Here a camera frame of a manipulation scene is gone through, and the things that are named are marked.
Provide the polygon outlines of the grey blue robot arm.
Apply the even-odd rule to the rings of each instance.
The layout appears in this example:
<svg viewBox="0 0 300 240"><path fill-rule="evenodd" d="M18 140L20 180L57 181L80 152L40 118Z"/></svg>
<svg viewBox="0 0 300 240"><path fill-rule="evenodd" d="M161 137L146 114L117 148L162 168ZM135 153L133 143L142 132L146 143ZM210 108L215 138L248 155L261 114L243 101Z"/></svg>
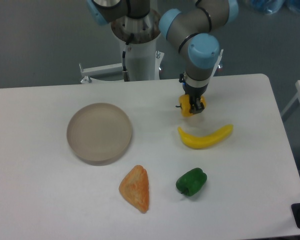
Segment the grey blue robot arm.
<svg viewBox="0 0 300 240"><path fill-rule="evenodd" d="M87 7L99 25L111 24L114 35L123 41L121 69L124 81L130 81L128 49L162 35L182 56L186 66L179 76L184 94L179 108L184 117L206 108L203 97L220 62L222 50L212 30L232 22L238 15L235 0L197 0L187 13L174 8L160 16L149 0L88 0Z"/></svg>

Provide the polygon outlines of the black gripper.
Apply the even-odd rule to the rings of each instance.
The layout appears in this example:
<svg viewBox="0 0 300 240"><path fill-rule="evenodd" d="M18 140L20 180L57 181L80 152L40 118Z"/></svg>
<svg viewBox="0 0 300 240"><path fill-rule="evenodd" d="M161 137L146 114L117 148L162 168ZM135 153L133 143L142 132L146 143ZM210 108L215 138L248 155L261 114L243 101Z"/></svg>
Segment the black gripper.
<svg viewBox="0 0 300 240"><path fill-rule="evenodd" d="M200 114L205 109L205 105L200 98L207 90L210 77L204 80L197 80L192 79L184 72L179 75L178 80L182 84L184 94L188 95L190 113L193 115Z"/></svg>

